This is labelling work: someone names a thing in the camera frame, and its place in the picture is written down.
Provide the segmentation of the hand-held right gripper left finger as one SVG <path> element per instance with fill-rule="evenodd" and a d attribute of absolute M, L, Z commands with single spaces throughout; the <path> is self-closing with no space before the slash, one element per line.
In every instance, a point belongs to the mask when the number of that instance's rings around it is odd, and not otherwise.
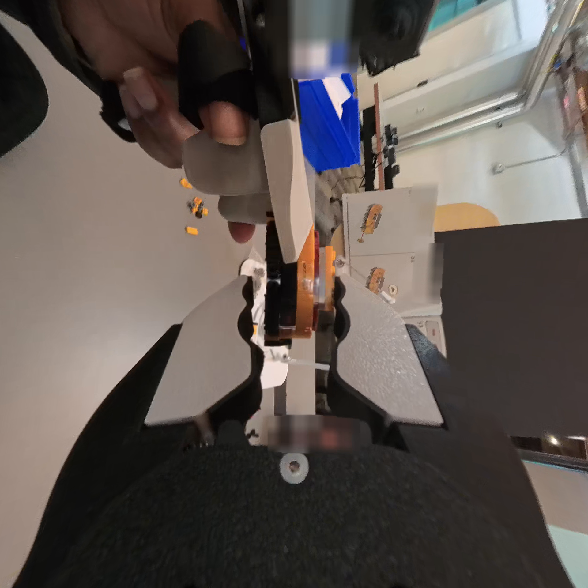
<path fill-rule="evenodd" d="M 145 417 L 186 422 L 251 387 L 261 391 L 263 352 L 252 342 L 253 280 L 242 275 L 183 320 Z"/>

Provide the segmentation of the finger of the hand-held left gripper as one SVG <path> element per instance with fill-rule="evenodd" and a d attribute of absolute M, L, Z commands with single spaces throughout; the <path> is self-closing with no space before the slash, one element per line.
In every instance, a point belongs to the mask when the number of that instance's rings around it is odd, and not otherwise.
<path fill-rule="evenodd" d="M 282 258 L 295 263 L 313 226 L 298 123 L 286 119 L 265 125 L 261 143 Z"/>

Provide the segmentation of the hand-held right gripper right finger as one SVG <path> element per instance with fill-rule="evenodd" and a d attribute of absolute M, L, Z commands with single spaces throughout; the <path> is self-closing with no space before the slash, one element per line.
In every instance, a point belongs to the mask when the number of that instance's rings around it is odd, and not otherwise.
<path fill-rule="evenodd" d="M 393 422 L 429 427 L 443 417 L 404 320 L 393 305 L 349 275 L 336 278 L 334 381 Z"/>

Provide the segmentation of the orange curved lego assembly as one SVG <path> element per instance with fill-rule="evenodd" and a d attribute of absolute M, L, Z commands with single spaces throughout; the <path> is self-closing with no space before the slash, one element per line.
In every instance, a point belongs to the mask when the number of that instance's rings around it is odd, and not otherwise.
<path fill-rule="evenodd" d="M 273 213 L 266 223 L 265 343 L 291 346 L 309 339 L 320 311 L 334 309 L 334 279 L 325 279 L 325 247 L 314 226 L 295 263 L 283 261 Z"/>

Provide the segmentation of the lego instruction booklet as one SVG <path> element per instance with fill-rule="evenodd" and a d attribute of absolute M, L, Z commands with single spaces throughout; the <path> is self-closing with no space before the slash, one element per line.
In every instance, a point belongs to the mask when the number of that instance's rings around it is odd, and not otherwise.
<path fill-rule="evenodd" d="M 362 273 L 386 270 L 398 287 L 393 308 L 404 318 L 442 314 L 443 247 L 437 245 L 433 186 L 342 196 L 343 257 Z"/>

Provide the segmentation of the person's left hand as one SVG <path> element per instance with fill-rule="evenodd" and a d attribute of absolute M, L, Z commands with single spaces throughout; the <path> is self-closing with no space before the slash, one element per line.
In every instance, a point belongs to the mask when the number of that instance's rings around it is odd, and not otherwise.
<path fill-rule="evenodd" d="M 246 143 L 253 82 L 225 1 L 59 1 L 92 69 L 116 86 L 138 146 L 170 169 L 200 130 L 222 145 Z"/>

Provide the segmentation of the blue storage bin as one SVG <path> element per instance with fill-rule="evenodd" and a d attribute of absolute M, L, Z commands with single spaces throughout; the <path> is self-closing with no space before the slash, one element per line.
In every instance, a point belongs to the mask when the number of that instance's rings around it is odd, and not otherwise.
<path fill-rule="evenodd" d="M 359 102 L 353 77 L 299 81 L 300 134 L 317 173 L 360 163 Z"/>

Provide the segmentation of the black mounted devices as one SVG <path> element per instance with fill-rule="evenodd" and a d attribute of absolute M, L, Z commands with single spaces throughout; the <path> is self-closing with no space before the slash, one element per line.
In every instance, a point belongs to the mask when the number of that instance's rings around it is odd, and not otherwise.
<path fill-rule="evenodd" d="M 394 179 L 400 173 L 396 158 L 399 143 L 398 130 L 387 124 L 383 135 L 376 136 L 376 109 L 369 107 L 362 111 L 360 122 L 360 141 L 364 157 L 363 186 L 366 192 L 380 189 L 392 189 Z"/>

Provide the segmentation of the dark flat panel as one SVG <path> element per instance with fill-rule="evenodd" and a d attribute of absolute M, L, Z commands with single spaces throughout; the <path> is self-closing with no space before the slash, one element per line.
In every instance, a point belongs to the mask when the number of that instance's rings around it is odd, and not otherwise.
<path fill-rule="evenodd" d="M 510 437 L 587 442 L 587 219 L 438 232 L 447 359 Z"/>

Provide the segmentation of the tan rounded panel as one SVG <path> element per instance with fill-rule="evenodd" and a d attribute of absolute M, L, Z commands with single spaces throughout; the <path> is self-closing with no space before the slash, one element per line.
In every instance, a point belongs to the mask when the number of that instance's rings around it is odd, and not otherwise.
<path fill-rule="evenodd" d="M 433 230 L 438 232 L 461 231 L 500 226 L 496 215 L 473 203 L 452 203 L 436 208 Z"/>

